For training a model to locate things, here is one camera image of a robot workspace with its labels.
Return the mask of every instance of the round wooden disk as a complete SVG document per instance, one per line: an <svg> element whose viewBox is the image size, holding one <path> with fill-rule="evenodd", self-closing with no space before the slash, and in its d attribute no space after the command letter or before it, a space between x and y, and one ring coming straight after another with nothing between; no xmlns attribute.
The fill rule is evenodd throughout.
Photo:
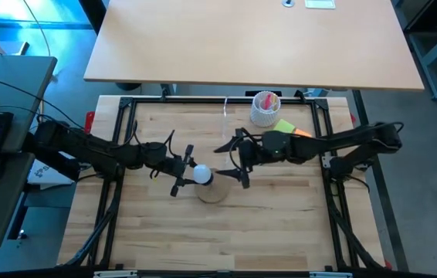
<svg viewBox="0 0 437 278"><path fill-rule="evenodd" d="M226 177L213 173L210 185L195 185L195 193L205 203L215 204L225 199L231 191L232 183Z"/></svg>

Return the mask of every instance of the concrete floor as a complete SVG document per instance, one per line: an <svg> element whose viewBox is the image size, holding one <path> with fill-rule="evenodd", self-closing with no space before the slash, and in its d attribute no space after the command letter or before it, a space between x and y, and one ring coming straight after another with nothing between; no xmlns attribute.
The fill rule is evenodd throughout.
<svg viewBox="0 0 437 278"><path fill-rule="evenodd" d="M88 83L83 74L95 42L91 30L46 30L52 55L59 62L46 99L59 106L76 122L84 123L87 111L95 110L99 95L128 94L111 83ZM26 40L32 44L28 55L44 56L46 48L38 29L0 29L2 40ZM180 95L243 95L244 86L180 85ZM292 95L295 88L280 89ZM129 94L159 95L157 84L144 84ZM354 115L357 112L349 93L329 96L347 97ZM363 91L370 122L400 120L404 147L397 153L381 156L381 163L394 207L409 268L412 272L437 274L437 104L430 93ZM62 117L51 107L46 113ZM385 257L394 258L388 240L381 205L372 174L367 179L371 201ZM30 198L33 205L44 208L29 210L23 228L29 238L21 244L5 242L0 249L0 270L25 270L55 266L57 253L69 214L74 187L42 192Z"/></svg>

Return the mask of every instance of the white mesh cup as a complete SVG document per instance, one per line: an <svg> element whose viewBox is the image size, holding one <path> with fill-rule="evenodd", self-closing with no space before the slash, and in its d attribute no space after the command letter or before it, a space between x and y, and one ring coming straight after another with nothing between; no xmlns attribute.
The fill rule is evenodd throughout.
<svg viewBox="0 0 437 278"><path fill-rule="evenodd" d="M270 99L273 105L268 110L263 109L266 96L272 94ZM258 127L268 127L275 123L275 119L280 110L280 98L269 91L259 92L252 99L251 104L251 121Z"/></svg>

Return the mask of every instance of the white label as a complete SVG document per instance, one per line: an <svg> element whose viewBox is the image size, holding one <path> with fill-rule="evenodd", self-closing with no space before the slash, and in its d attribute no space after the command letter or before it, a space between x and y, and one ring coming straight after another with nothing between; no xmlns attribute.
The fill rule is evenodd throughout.
<svg viewBox="0 0 437 278"><path fill-rule="evenodd" d="M335 8L335 0L305 0L306 8Z"/></svg>

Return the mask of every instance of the wooden table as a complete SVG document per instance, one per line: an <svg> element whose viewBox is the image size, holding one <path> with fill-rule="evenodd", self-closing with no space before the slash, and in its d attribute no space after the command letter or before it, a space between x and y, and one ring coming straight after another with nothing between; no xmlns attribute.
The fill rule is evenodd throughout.
<svg viewBox="0 0 437 278"><path fill-rule="evenodd" d="M94 135L112 138L119 99L100 97ZM351 129L346 99L329 98L328 103L334 132ZM139 103L137 135L141 141L163 141L175 129L173 152L184 154L185 146L193 144L198 163L231 168L226 164L227 154L212 151L238 127L252 133L267 129L252 125L250 105L228 105L224 139L222 109L222 104ZM279 118L314 134L307 106L283 106ZM215 205L199 201L192 185L172 198L174 179L170 176L162 174L152 181L147 168L127 171L111 265L123 263L125 269L139 270L322 270L326 265L335 266L318 158L302 165L277 163L254 170L250 189L233 181L230 195ZM345 185L354 233L383 263L368 191L354 181ZM77 185L59 263L69 260L93 231L101 187L97 178ZM348 262L347 243L341 235ZM99 254L103 244L101 240Z"/></svg>
<svg viewBox="0 0 437 278"><path fill-rule="evenodd" d="M423 90L390 0L112 0L85 80Z"/></svg>

